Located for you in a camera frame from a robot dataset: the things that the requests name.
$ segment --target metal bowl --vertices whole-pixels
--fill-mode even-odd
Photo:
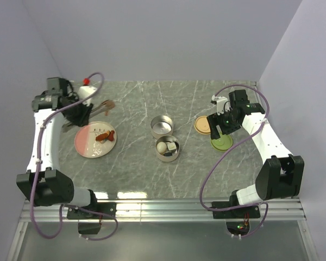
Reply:
[[[173,129],[173,121],[168,116],[159,115],[151,121],[151,133],[156,139],[164,135],[172,135]]]
[[[177,149],[176,149],[175,152],[173,152],[173,155],[172,155],[172,156],[166,157],[166,156],[163,156],[162,154],[160,154],[160,153],[157,151],[156,147],[157,147],[157,144],[160,143],[160,142],[165,142],[165,143],[175,142]],[[164,161],[164,162],[171,162],[171,161],[173,161],[173,160],[176,160],[176,158],[177,158],[178,155],[179,155],[179,152],[180,152],[180,143],[179,143],[178,139],[175,138],[174,136],[171,136],[171,135],[165,135],[165,136],[160,137],[160,138],[156,141],[155,150],[156,150],[157,158],[159,158],[160,160],[162,160],[162,161]]]

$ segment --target green lid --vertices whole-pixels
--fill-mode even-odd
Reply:
[[[210,143],[214,149],[217,151],[226,151],[233,145],[233,139],[229,135],[222,135],[220,133],[220,138],[217,140],[210,140]]]

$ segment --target egg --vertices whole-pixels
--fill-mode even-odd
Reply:
[[[163,155],[165,153],[165,151],[167,150],[167,145],[161,141],[157,144],[156,149],[159,154]]]

